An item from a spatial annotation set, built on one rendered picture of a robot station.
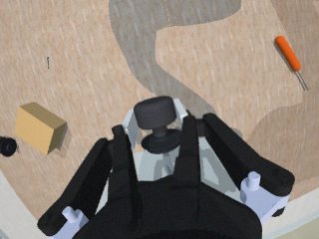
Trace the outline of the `tan cardboard box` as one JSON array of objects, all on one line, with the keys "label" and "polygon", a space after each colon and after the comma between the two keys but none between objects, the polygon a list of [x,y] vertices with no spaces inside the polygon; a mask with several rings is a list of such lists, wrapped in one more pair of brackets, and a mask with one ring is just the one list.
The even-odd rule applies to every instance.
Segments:
[{"label": "tan cardboard box", "polygon": [[14,133],[48,155],[59,146],[66,123],[33,102],[19,106]]}]

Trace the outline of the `orange-handled screwdriver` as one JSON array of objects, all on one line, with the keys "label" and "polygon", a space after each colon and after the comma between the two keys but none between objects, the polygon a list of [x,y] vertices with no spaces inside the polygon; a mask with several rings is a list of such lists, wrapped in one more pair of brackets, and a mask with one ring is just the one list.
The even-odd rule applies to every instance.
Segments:
[{"label": "orange-handled screwdriver", "polygon": [[277,45],[277,47],[279,48],[279,50],[281,51],[281,53],[283,54],[283,56],[285,57],[285,59],[287,60],[288,64],[290,65],[291,69],[293,71],[297,71],[298,74],[300,75],[307,91],[309,91],[309,88],[303,78],[303,76],[300,73],[300,68],[301,65],[298,62],[296,56],[294,55],[293,51],[291,50],[291,48],[289,47],[288,43],[286,42],[286,40],[284,39],[284,37],[282,36],[278,36],[275,39],[275,44]]}]

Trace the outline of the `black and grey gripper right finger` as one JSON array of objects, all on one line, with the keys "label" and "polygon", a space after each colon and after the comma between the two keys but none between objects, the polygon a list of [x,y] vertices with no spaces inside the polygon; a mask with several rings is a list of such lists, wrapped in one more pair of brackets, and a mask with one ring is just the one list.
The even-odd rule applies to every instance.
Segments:
[{"label": "black and grey gripper right finger", "polygon": [[198,222],[200,136],[205,136],[240,191],[240,200],[257,214],[261,224],[271,216],[280,216],[290,196],[294,175],[260,156],[217,115],[208,113],[202,119],[196,119],[189,116],[191,113],[184,109],[179,99],[174,99],[173,103],[181,136],[166,202],[166,213],[172,226],[188,230]]}]

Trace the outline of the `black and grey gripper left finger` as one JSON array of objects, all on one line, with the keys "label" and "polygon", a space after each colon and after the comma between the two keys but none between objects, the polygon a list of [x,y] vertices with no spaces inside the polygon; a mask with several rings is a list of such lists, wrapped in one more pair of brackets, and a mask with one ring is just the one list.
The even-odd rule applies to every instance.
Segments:
[{"label": "black and grey gripper left finger", "polygon": [[106,226],[120,239],[136,232],[139,221],[132,182],[138,181],[133,150],[139,126],[134,110],[111,130],[114,138],[96,141],[62,195],[39,219],[37,227],[48,238],[72,239],[96,214],[108,179]]}]

